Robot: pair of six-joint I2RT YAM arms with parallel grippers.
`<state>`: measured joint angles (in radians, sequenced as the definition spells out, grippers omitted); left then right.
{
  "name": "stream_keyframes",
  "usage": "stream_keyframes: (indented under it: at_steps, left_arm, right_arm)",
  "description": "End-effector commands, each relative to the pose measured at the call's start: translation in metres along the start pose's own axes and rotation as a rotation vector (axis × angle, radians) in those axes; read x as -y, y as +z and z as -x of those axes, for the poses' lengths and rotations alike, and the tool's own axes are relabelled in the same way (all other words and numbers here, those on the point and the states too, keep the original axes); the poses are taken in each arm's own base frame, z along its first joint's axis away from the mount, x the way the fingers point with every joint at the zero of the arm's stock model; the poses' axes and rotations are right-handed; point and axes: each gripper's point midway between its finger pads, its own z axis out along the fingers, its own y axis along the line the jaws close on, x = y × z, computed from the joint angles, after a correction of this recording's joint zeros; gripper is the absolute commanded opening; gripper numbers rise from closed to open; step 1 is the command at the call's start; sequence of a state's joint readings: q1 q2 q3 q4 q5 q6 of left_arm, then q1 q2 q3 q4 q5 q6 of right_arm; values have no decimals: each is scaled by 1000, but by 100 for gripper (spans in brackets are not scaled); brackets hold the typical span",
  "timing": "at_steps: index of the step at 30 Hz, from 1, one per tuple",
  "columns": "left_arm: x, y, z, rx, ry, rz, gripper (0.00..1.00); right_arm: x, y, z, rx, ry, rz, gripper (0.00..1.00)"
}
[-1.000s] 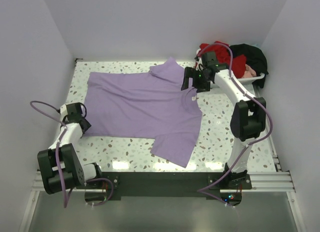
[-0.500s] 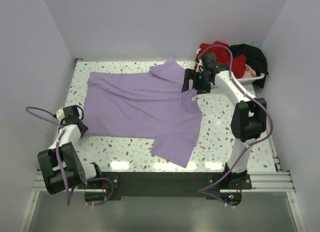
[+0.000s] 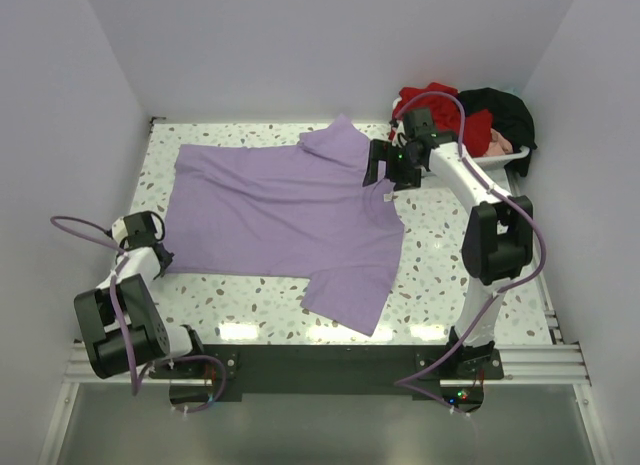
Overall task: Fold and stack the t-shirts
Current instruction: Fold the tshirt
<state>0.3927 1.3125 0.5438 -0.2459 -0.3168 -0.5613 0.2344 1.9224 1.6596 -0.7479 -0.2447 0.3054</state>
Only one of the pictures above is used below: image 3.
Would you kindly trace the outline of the lilac t shirt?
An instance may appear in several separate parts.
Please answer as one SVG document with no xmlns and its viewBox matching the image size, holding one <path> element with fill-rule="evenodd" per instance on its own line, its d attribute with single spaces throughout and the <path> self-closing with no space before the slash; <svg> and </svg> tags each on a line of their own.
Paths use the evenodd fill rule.
<svg viewBox="0 0 640 465">
<path fill-rule="evenodd" d="M 174 273 L 304 278 L 304 308 L 372 335 L 404 226 L 392 185 L 363 182 L 368 138 L 346 117 L 294 145 L 183 145 L 165 217 Z"/>
</svg>

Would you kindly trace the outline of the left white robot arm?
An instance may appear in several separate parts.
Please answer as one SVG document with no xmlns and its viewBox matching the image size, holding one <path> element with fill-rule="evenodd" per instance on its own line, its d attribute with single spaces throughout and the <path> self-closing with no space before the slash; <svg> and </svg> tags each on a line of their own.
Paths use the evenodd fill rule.
<svg viewBox="0 0 640 465">
<path fill-rule="evenodd" d="M 77 295 L 74 309 L 89 363 L 101 379 L 162 360 L 185 377 L 200 375 L 207 353 L 189 325 L 171 325 L 160 316 L 151 293 L 174 254 L 164 244 L 165 224 L 153 211 L 122 217 L 106 231 L 117 246 L 110 275 Z"/>
</svg>

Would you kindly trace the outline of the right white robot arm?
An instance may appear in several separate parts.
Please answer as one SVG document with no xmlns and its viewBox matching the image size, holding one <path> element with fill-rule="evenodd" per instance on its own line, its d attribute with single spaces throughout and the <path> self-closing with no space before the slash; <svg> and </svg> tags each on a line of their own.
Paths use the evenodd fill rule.
<svg viewBox="0 0 640 465">
<path fill-rule="evenodd" d="M 469 274 L 463 309 L 449 332 L 444 355 L 417 376 L 440 367 L 459 378 L 469 377 L 491 357 L 500 302 L 526 282 L 521 276 L 533 258 L 533 205 L 513 197 L 470 158 L 463 144 L 425 133 L 402 145 L 370 142 L 364 186 L 378 180 L 379 165 L 396 191 L 417 189 L 422 172 L 431 172 L 453 192 L 468 214 L 461 258 Z"/>
</svg>

